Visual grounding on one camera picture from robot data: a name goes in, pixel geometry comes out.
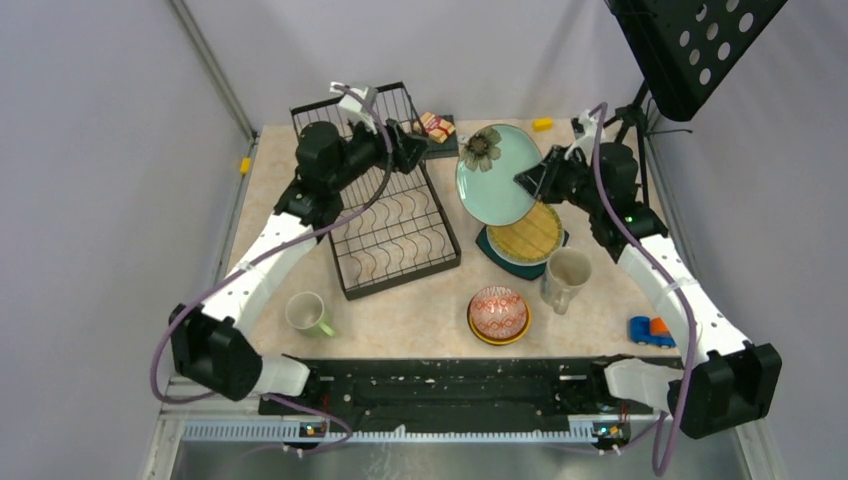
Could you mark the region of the light green flower plate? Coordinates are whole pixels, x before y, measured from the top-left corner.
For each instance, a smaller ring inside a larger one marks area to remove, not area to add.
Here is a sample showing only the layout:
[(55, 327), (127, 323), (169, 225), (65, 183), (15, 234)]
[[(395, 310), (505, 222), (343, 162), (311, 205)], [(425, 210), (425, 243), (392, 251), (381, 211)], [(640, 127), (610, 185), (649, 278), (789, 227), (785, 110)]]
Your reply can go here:
[(515, 177), (541, 161), (539, 148), (524, 130), (503, 123), (479, 129), (460, 149), (455, 184), (461, 205), (485, 225), (517, 222), (535, 200)]

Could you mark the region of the yellow bamboo pattern plate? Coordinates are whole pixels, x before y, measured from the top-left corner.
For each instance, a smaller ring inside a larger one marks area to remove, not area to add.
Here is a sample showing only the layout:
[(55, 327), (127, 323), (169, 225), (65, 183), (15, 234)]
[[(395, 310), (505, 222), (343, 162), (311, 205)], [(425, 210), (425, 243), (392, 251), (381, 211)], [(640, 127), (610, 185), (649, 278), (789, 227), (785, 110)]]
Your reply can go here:
[(556, 211), (536, 203), (519, 221), (507, 226), (488, 226), (488, 240), (503, 259), (519, 265), (538, 265), (565, 242), (565, 230)]

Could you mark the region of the black wire dish rack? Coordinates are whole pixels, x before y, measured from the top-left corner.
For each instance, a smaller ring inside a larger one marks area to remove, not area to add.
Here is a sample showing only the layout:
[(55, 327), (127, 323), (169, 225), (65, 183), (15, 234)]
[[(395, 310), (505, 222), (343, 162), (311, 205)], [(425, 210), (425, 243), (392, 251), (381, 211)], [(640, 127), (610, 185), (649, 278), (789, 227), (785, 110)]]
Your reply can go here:
[[(403, 82), (375, 90), (375, 110), (381, 120), (396, 120), (406, 133), (412, 133), (415, 125), (420, 128), (419, 112)], [(345, 140), (351, 139), (353, 133), (339, 103), (339, 98), (331, 98), (291, 108), (295, 132), (300, 136), (308, 124), (329, 121)], [(428, 172), (429, 161), (437, 158), (428, 150), (445, 148), (428, 140), (423, 159), (411, 173), (393, 173), (369, 210), (329, 234), (339, 283), (347, 300), (364, 298), (460, 265), (459, 242)], [(383, 170), (373, 167), (346, 187), (340, 194), (344, 205), (341, 215), (360, 209), (383, 177)]]

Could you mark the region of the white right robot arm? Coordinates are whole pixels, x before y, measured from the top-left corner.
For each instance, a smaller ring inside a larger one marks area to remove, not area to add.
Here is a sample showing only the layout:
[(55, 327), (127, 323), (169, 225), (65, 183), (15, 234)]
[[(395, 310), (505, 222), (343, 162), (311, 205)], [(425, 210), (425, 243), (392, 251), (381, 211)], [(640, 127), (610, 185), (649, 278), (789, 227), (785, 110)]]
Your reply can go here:
[(554, 146), (514, 182), (546, 204), (568, 202), (589, 215), (594, 239), (640, 287), (683, 361), (674, 369), (627, 355), (593, 363), (589, 404), (612, 412), (625, 400), (679, 419), (700, 439), (766, 417), (782, 358), (732, 325), (688, 271), (668, 228), (637, 197), (641, 175), (632, 149), (604, 143), (597, 158)]

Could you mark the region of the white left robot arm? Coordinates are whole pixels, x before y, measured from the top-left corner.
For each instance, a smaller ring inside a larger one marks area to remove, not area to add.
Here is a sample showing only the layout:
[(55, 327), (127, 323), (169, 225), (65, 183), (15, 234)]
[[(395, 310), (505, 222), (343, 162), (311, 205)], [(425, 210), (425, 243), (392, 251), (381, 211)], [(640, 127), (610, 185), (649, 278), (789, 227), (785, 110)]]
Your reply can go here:
[(349, 138), (328, 121), (304, 127), (294, 178), (253, 245), (210, 292), (173, 310), (167, 338), (176, 372), (232, 401), (275, 393), (297, 413), (314, 410), (321, 388), (309, 379), (309, 367), (285, 355), (259, 354), (249, 342), (251, 332), (299, 260), (326, 234), (353, 220), (341, 214), (342, 191), (373, 169), (383, 171), (361, 208), (367, 211), (391, 175), (413, 171), (427, 148), (423, 135), (393, 119), (373, 126), (359, 122)]

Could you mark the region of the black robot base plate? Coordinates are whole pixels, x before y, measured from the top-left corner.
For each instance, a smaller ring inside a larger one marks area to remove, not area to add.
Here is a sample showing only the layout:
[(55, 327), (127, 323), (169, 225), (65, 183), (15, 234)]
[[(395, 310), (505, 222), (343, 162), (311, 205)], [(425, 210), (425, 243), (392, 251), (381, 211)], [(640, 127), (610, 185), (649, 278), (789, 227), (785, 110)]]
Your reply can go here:
[(587, 358), (308, 359), (311, 377), (295, 403), (329, 413), (356, 434), (554, 439), (583, 433), (579, 421), (651, 418), (632, 401), (602, 400)]

